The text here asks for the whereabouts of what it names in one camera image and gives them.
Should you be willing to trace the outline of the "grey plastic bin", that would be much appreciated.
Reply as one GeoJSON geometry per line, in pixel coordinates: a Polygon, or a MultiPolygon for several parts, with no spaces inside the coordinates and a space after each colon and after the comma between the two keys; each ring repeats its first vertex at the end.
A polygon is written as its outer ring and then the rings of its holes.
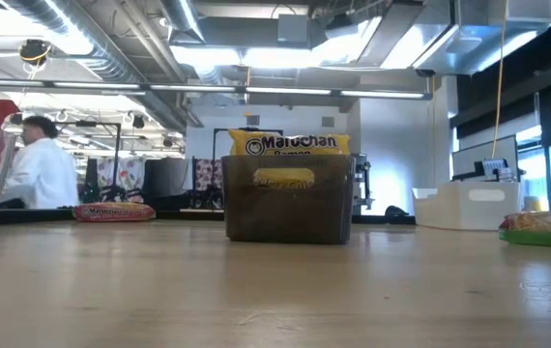
{"type": "Polygon", "coordinates": [[[224,157],[226,236],[234,242],[346,244],[354,166],[349,155],[224,157]]]}

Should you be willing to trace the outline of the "silver round ceiling duct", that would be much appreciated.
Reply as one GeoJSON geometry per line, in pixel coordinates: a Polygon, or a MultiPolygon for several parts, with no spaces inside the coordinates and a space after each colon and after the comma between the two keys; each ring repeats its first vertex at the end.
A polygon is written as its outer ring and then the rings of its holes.
{"type": "Polygon", "coordinates": [[[203,44],[204,36],[191,0],[159,0],[169,26],[168,41],[182,44],[203,44]]]}

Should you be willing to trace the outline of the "patterned fabric panel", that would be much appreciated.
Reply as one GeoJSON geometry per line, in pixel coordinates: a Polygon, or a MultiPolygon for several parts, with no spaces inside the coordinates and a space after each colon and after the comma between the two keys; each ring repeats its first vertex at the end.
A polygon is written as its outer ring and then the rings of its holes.
{"type": "Polygon", "coordinates": [[[144,180],[144,158],[97,159],[97,184],[104,202],[142,203],[144,180]]]}
{"type": "Polygon", "coordinates": [[[192,209],[223,209],[223,176],[220,159],[192,159],[192,209]]]}

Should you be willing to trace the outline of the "grey ceiling box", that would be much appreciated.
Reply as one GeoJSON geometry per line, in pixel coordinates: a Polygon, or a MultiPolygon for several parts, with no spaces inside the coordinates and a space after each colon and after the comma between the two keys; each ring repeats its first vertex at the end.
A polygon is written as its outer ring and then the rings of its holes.
{"type": "Polygon", "coordinates": [[[280,14],[277,18],[277,42],[286,46],[307,46],[308,18],[305,15],[280,14]]]}

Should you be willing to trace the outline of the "grey wall panel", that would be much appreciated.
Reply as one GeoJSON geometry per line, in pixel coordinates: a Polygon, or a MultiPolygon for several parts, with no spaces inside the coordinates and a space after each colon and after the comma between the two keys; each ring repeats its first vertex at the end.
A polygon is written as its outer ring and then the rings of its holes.
{"type": "Polygon", "coordinates": [[[514,135],[452,154],[453,182],[519,182],[514,135]]]}

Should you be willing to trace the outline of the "silver spiral ceiling duct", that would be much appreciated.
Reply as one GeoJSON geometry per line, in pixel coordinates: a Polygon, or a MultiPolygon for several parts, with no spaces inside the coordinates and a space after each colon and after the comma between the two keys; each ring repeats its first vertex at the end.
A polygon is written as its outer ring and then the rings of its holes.
{"type": "Polygon", "coordinates": [[[11,11],[55,34],[56,45],[82,58],[80,65],[108,83],[145,83],[146,77],[122,53],[76,0],[1,0],[11,11]]]}

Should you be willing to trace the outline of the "person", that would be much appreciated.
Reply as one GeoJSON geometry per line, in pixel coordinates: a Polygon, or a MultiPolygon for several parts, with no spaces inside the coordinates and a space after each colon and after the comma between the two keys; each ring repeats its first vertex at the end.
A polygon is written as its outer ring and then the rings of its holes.
{"type": "Polygon", "coordinates": [[[73,157],[55,139],[58,130],[44,116],[22,121],[24,147],[14,156],[1,202],[20,200],[26,209],[47,210],[79,204],[73,157]]]}

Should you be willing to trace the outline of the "dark grey cabinet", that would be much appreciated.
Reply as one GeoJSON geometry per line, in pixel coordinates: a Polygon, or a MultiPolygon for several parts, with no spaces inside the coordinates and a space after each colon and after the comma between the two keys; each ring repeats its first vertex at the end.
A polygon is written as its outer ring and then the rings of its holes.
{"type": "Polygon", "coordinates": [[[145,162],[144,202],[160,211],[180,211],[189,207],[185,183],[189,171],[186,159],[147,159],[145,162]]]}

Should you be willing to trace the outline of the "black ceiling device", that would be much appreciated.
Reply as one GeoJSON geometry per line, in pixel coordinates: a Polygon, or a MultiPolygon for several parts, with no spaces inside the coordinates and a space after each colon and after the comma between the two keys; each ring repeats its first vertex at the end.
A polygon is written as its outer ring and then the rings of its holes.
{"type": "Polygon", "coordinates": [[[42,40],[29,39],[18,49],[20,59],[31,66],[43,66],[52,45],[42,40]]]}

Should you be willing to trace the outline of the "black equipment stand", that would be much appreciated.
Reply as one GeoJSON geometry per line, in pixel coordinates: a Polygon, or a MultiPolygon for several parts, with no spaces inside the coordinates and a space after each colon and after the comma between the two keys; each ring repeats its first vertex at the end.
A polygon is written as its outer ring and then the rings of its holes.
{"type": "Polygon", "coordinates": [[[370,210],[373,203],[369,181],[371,164],[366,154],[353,154],[352,157],[355,159],[353,214],[360,216],[363,210],[370,210]]]}

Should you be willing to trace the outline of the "green lime shrimp ramen pack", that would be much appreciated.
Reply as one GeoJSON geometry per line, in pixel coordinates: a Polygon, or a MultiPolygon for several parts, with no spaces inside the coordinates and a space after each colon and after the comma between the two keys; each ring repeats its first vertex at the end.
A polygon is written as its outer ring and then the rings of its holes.
{"type": "Polygon", "coordinates": [[[499,239],[517,245],[551,247],[551,211],[506,216],[499,226],[499,239]]]}
{"type": "Polygon", "coordinates": [[[72,208],[72,215],[79,221],[144,221],[155,218],[156,211],[148,205],[132,202],[87,203],[72,208]]]}

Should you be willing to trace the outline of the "long ceiling light bar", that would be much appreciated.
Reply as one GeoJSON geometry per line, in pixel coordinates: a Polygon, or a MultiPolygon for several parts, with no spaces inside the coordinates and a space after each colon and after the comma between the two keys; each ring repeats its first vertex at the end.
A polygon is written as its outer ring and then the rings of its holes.
{"type": "Polygon", "coordinates": [[[333,98],[430,100],[429,92],[350,90],[326,88],[266,87],[241,85],[191,85],[175,83],[110,83],[55,80],[0,79],[0,88],[93,90],[121,93],[182,92],[204,94],[281,94],[333,98]]]}

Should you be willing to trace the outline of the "black table frame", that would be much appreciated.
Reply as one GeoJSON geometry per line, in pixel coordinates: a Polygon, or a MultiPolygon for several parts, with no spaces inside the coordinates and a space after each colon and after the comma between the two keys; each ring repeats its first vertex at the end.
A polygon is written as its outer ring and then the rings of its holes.
{"type": "MultiPolygon", "coordinates": [[[[156,211],[156,218],[166,220],[224,221],[224,213],[217,213],[215,211],[199,212],[197,210],[190,210],[188,212],[156,211]]],[[[71,209],[0,209],[0,225],[62,220],[74,220],[73,211],[71,209]]],[[[416,219],[412,216],[352,216],[352,223],[415,225],[416,219]]]]}

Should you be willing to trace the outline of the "silver rectangular ceiling duct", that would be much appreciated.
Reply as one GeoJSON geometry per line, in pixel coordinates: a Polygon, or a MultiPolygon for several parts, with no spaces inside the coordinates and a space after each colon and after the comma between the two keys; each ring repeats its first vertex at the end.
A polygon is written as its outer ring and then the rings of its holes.
{"type": "Polygon", "coordinates": [[[472,75],[551,27],[551,0],[382,0],[358,67],[472,75]]]}

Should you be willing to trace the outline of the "yellow Maruchan ramen pack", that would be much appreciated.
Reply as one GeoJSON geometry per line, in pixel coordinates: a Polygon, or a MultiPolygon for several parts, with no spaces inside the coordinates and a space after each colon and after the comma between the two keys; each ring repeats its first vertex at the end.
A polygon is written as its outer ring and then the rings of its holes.
{"type": "MultiPolygon", "coordinates": [[[[283,136],[265,131],[229,130],[232,156],[349,155],[350,137],[345,134],[283,136]]],[[[272,189],[308,189],[315,175],[307,168],[257,169],[252,181],[272,189]]]]}

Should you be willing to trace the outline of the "white plastic bin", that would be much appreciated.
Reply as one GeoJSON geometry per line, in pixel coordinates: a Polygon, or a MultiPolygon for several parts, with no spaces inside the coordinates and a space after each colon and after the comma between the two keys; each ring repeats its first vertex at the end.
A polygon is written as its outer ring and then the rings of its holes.
{"type": "Polygon", "coordinates": [[[505,216],[520,210],[520,185],[449,182],[413,188],[416,224],[449,230],[495,231],[505,216]]]}

